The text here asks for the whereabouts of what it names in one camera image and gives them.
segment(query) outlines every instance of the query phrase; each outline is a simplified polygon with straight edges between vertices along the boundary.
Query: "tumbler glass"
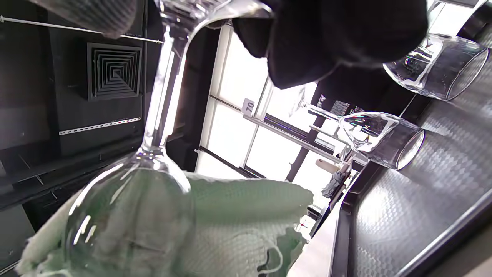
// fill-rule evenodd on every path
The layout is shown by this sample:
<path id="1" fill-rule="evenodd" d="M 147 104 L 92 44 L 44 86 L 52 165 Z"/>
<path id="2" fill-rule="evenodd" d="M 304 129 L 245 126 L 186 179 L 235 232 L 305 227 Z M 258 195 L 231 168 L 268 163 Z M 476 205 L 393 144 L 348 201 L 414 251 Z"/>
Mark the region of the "tumbler glass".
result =
<path id="1" fill-rule="evenodd" d="M 476 78 L 489 49 L 449 35 L 428 35 L 412 52 L 384 69 L 402 87 L 431 98 L 449 101 Z"/>
<path id="2" fill-rule="evenodd" d="M 424 142 L 420 127 L 383 112 L 359 112 L 339 119 L 352 148 L 371 161 L 400 170 L 409 164 Z"/>

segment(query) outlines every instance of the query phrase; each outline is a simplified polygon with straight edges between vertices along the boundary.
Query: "window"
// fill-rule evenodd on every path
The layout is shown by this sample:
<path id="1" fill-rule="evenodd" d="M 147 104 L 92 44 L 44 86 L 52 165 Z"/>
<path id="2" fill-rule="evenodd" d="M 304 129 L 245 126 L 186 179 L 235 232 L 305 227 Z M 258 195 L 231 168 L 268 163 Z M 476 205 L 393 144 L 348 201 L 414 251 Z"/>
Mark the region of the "window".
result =
<path id="1" fill-rule="evenodd" d="M 331 154 L 345 144 L 312 130 L 311 125 L 329 135 L 339 130 L 336 120 L 310 110 L 320 97 L 315 93 L 315 83 L 275 88 L 266 61 L 252 57 L 231 26 L 222 27 L 201 139 L 207 153 L 200 152 L 196 171 L 216 178 L 292 181 L 313 192 L 314 208 L 322 210 L 329 199 L 321 190 L 332 174 L 316 160 L 339 162 Z M 245 98 L 255 102 L 253 117 L 241 112 Z"/>

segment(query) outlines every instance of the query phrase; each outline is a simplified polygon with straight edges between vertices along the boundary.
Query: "textured metal surface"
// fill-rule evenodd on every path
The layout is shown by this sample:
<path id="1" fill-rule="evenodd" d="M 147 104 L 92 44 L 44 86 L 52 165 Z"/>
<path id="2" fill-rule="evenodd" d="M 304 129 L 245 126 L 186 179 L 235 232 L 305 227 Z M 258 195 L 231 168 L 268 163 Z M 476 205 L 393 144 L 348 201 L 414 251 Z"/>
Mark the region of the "textured metal surface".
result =
<path id="1" fill-rule="evenodd" d="M 492 46 L 492 30 L 487 39 Z M 373 181 L 356 210 L 354 276 L 393 277 L 492 189 L 492 65 L 451 102 L 433 101 L 415 160 Z"/>

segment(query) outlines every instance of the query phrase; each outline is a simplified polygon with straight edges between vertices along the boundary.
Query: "metal strip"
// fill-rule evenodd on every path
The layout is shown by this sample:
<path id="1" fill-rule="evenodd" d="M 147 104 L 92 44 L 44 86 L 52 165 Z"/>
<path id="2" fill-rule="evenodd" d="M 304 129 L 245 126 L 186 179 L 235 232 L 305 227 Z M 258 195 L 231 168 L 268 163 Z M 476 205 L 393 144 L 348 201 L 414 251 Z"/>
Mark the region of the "metal strip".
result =
<path id="1" fill-rule="evenodd" d="M 63 135 L 68 135 L 68 134 L 73 134 L 73 133 L 84 132 L 84 131 L 88 131 L 88 130 L 94 130 L 94 129 L 100 129 L 100 128 L 109 127 L 109 126 L 115 126 L 115 125 L 130 123 L 130 122 L 136 122 L 136 121 L 140 121 L 140 120 L 141 120 L 141 118 L 137 117 L 137 118 L 132 118 L 132 119 L 109 122 L 109 123 L 105 123 L 105 124 L 87 126 L 87 127 L 82 127 L 82 128 L 72 129 L 72 130 L 60 131 L 59 135 L 63 136 Z"/>
<path id="2" fill-rule="evenodd" d="M 3 17 L 2 15 L 0 15 L 0 23 L 4 23 L 5 21 L 13 22 L 13 23 L 22 23 L 22 24 L 30 24 L 30 25 L 58 28 L 58 29 L 73 30 L 73 31 L 82 31 L 82 32 L 88 32 L 88 33 L 95 33 L 95 34 L 103 35 L 102 32 L 98 32 L 98 31 L 92 31 L 92 30 L 63 26 L 63 25 L 48 24 L 48 23 L 42 23 L 42 22 L 36 22 L 36 21 L 8 18 L 8 17 Z M 130 36 L 130 35 L 121 35 L 120 37 L 136 39 L 136 40 L 143 40 L 143 41 L 148 41 L 148 42 L 155 42 L 155 43 L 162 43 L 162 41 L 160 41 L 160 40 L 154 40 L 154 39 L 148 39 L 148 38 L 142 38 L 142 37 L 136 37 L 136 36 Z"/>
<path id="3" fill-rule="evenodd" d="M 302 140 L 300 140 L 298 138 L 291 137 L 288 134 L 286 134 L 286 133 L 278 130 L 275 127 L 270 126 L 269 124 L 266 124 L 265 122 L 263 122 L 263 121 L 261 121 L 259 119 L 253 119 L 253 118 L 247 117 L 247 116 L 243 116 L 243 118 L 246 119 L 246 120 L 248 120 L 248 121 L 250 121 L 250 122 L 252 122 L 252 123 L 254 123 L 254 124 L 256 124 L 256 125 L 259 125 L 259 126 L 265 128 L 265 129 L 267 129 L 269 131 L 272 131 L 275 134 L 277 134 L 277 135 L 279 135 L 281 137 L 284 137 L 284 138 L 286 138 L 286 139 L 288 139 L 288 140 L 296 143 L 297 145 L 300 145 L 301 147 L 306 148 L 309 151 L 312 151 L 312 152 L 314 152 L 314 153 L 316 153 L 318 155 L 321 155 L 322 157 L 327 158 L 330 161 L 333 161 L 335 163 L 341 162 L 341 160 L 339 158 L 334 157 L 333 155 L 330 155 L 330 154 L 326 153 L 325 151 L 322 151 L 322 150 L 320 150 L 320 149 L 312 146 L 311 144 L 306 143 L 306 142 L 304 142 L 304 141 L 302 141 Z"/>

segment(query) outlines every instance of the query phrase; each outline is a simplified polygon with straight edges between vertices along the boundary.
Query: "sign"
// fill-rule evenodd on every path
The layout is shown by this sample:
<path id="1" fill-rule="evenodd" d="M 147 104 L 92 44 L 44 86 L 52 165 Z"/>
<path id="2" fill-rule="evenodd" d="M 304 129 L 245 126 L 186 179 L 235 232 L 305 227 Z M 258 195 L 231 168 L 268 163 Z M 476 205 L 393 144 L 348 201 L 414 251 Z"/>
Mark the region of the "sign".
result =
<path id="1" fill-rule="evenodd" d="M 254 108 L 254 101 L 245 98 L 245 101 L 243 103 L 243 108 L 241 109 L 243 114 L 248 117 L 251 117 L 251 114 L 253 113 L 253 108 Z"/>

